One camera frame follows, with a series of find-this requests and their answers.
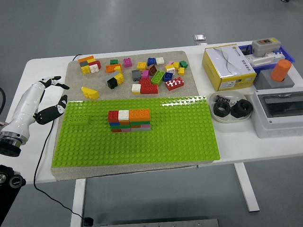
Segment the green baseplate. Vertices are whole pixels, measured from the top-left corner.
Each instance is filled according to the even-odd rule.
[[[111,132],[108,111],[130,109],[150,109],[151,130]],[[66,108],[53,167],[219,159],[205,96],[72,101]]]

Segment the white table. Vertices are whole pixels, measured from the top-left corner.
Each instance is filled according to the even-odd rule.
[[[238,45],[248,45],[251,42],[238,42]],[[212,45],[197,45],[187,47],[176,47],[157,50],[131,51],[131,52],[116,52],[94,54],[95,58],[109,58],[126,55],[137,55],[155,52],[169,52],[169,51],[185,51],[192,73],[196,82],[198,92],[201,96],[209,97],[214,89],[207,77],[207,74],[202,66],[202,57],[206,47],[218,46],[222,44]],[[10,121],[14,110],[22,96],[22,94],[36,81],[45,77],[61,76],[61,81],[64,82],[68,63],[71,62],[73,56],[57,57],[46,59],[30,60],[24,69],[19,86],[17,88],[15,97],[13,99],[7,122]],[[292,67],[289,70],[289,76],[295,83],[295,87],[303,87],[303,79]],[[249,96],[253,94],[254,86],[250,88],[239,89],[237,91]],[[45,91],[45,96],[39,106],[39,110],[45,109],[49,106],[57,104],[62,95],[62,88],[49,87]],[[258,210],[258,204],[254,197],[252,187],[247,176],[243,162],[258,161],[265,159],[295,157],[303,155],[302,138],[301,137],[284,137],[284,138],[270,138],[260,139],[257,137],[251,119],[249,118],[243,122],[223,124],[213,119],[214,130],[217,138],[218,148],[221,159],[210,164],[202,164],[199,166],[235,164],[235,168],[239,177],[241,187],[249,211]],[[27,180],[27,183],[33,183],[33,177],[36,165],[38,163],[40,153],[45,141],[45,138],[51,128],[51,124],[39,125],[34,123],[30,126],[30,139],[26,145],[21,147],[21,154],[19,157],[1,156],[0,164],[12,167],[15,171],[19,171]],[[37,172],[37,183],[53,182],[56,179],[51,174],[51,163],[53,158],[53,149],[55,143],[55,134],[58,128],[58,121],[54,125],[53,132],[45,147],[40,167]],[[85,192],[85,179],[77,180],[75,199],[73,210],[82,213],[83,198]],[[71,226],[78,225],[80,218],[73,215],[71,219]]]

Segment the table leg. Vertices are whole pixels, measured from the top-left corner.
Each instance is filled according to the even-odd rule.
[[[234,164],[249,212],[260,211],[243,162]]]

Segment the small green brick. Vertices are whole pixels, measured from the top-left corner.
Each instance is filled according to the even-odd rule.
[[[181,65],[181,67],[183,67],[185,69],[188,67],[188,64],[186,63],[186,61],[180,61],[180,65]]]
[[[151,83],[160,86],[160,83],[163,81],[164,74],[165,72],[158,70],[156,74],[152,77]]]
[[[129,122],[130,125],[138,125],[138,124],[151,124],[151,122]]]
[[[87,114],[68,115],[67,121],[69,125],[88,125],[89,116]]]
[[[130,129],[130,125],[113,125],[110,126],[111,129]]]
[[[111,65],[118,64],[118,60],[117,59],[112,59],[112,60],[110,60],[110,64]]]

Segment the black cable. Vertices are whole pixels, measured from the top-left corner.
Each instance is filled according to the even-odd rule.
[[[34,175],[34,187],[35,187],[38,191],[40,191],[40,192],[42,192],[43,194],[45,194],[46,196],[48,196],[51,200],[53,200],[53,201],[59,203],[59,204],[60,204],[61,206],[63,206],[64,208],[70,210],[73,214],[78,215],[80,218],[82,218],[84,221],[86,221],[86,219],[83,218],[80,214],[77,214],[77,213],[73,212],[70,208],[65,207],[61,202],[59,202],[58,200],[53,199],[49,194],[47,194],[46,192],[44,192],[44,191],[42,191],[41,189],[37,188],[37,186],[36,186],[36,174],[37,174],[37,170],[38,170],[38,167],[39,167],[39,164],[40,164],[40,161],[41,161],[43,152],[44,152],[44,148],[45,148],[46,142],[47,142],[47,140],[48,140],[48,138],[49,138],[49,136],[51,135],[51,132],[52,132],[52,130],[53,130],[54,122],[55,122],[55,121],[53,121],[51,130],[49,131],[49,133],[48,133],[48,135],[47,135],[47,137],[46,137],[46,139],[45,139],[45,142],[44,142],[44,145],[43,145],[43,148],[42,148],[42,152],[41,152],[41,155],[40,155],[38,164],[37,164],[37,168],[36,168],[36,170],[35,170],[35,175]]]
[[[6,96],[5,96],[5,92],[3,91],[2,88],[0,88],[0,92],[2,94],[2,104],[1,104],[1,107],[0,107],[0,114],[2,113],[2,110],[5,106],[5,102],[6,102]]]
[[[76,57],[78,57],[78,56],[81,56],[82,54],[77,54],[75,57],[74,57],[74,59],[73,60],[75,60],[76,59]]]

